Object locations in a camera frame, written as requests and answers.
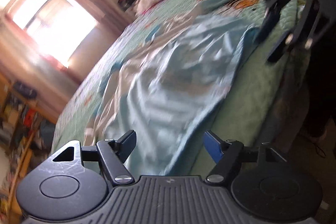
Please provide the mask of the dark hanging tote bag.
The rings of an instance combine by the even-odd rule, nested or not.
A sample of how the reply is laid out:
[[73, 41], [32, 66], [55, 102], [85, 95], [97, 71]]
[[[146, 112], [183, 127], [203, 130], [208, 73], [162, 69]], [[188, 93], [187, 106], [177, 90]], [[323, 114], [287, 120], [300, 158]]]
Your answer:
[[37, 97], [37, 91], [20, 81], [13, 83], [13, 89], [28, 100], [34, 100]]

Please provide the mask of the pink left curtain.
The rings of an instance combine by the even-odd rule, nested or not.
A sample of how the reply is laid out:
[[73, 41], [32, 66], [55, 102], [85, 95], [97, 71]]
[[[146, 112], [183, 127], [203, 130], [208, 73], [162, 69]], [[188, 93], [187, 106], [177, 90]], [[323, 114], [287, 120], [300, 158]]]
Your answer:
[[57, 120], [79, 84], [41, 56], [33, 41], [1, 16], [1, 73], [37, 91], [37, 107]]

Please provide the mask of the light blue white jacket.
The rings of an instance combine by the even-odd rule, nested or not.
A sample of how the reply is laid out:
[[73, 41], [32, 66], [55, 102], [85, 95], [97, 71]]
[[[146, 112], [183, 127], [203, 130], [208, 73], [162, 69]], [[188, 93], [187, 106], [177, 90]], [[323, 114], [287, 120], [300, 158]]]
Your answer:
[[234, 0], [204, 0], [165, 20], [144, 46], [113, 66], [84, 144], [137, 134], [126, 167], [135, 176], [167, 175], [186, 162], [190, 139], [223, 102], [256, 49], [255, 24], [217, 10]]

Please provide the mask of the green quilted bee bedspread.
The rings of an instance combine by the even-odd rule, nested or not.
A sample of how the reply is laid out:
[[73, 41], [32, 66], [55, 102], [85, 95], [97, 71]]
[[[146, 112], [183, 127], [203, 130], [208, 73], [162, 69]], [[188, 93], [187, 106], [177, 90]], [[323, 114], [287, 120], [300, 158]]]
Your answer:
[[[148, 36], [158, 25], [167, 19], [190, 12], [201, 1], [204, 0], [164, 0], [125, 29], [95, 65], [60, 115], [52, 142], [52, 152], [71, 140], [78, 140], [85, 145], [84, 131], [102, 102], [113, 66], [120, 64], [128, 54], [144, 46]], [[297, 9], [297, 1], [292, 0], [282, 10], [276, 28], [265, 42], [257, 44], [236, 74], [226, 98], [201, 126], [199, 133], [187, 143], [187, 149], [183, 153], [187, 161], [180, 162], [173, 175], [205, 175], [211, 169], [211, 159], [202, 145], [202, 135], [206, 130], [213, 131], [223, 139], [236, 139], [246, 145], [265, 139], [260, 130], [270, 109], [278, 107], [276, 97], [281, 90], [292, 91], [295, 86], [294, 81], [287, 80], [287, 75], [293, 68], [305, 69], [303, 62], [294, 63], [289, 56], [284, 56], [275, 65], [268, 65], [265, 61], [280, 35], [294, 25]], [[217, 13], [223, 16], [237, 16], [249, 20], [257, 28], [263, 21], [264, 12], [263, 0], [234, 0], [217, 10]]]

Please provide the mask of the wooden bookshelf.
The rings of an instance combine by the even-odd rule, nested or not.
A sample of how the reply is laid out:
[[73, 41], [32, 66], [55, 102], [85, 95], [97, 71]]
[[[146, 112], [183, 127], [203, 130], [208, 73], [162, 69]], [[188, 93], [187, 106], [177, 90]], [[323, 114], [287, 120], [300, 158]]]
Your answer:
[[9, 161], [1, 179], [2, 223], [21, 222], [23, 213], [16, 198], [18, 184], [28, 174], [34, 152], [43, 151], [41, 124], [55, 125], [57, 118], [41, 108], [37, 100], [28, 100], [15, 91], [10, 80], [1, 75], [1, 151]]

